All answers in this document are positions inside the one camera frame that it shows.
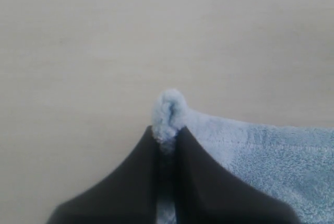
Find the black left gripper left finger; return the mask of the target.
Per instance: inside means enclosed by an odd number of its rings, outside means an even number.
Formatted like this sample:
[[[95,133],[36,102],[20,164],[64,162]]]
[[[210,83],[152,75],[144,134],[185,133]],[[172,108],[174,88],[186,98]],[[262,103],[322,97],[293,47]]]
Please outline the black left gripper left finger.
[[[110,175],[60,204],[48,223],[155,223],[159,155],[148,126],[133,151]]]

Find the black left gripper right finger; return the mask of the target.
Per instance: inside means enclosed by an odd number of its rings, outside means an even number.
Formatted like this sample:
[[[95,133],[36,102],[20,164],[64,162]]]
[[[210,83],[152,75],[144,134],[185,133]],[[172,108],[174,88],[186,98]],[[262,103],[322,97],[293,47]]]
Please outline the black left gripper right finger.
[[[297,223],[288,204],[220,166],[187,127],[177,134],[174,158],[177,223]]]

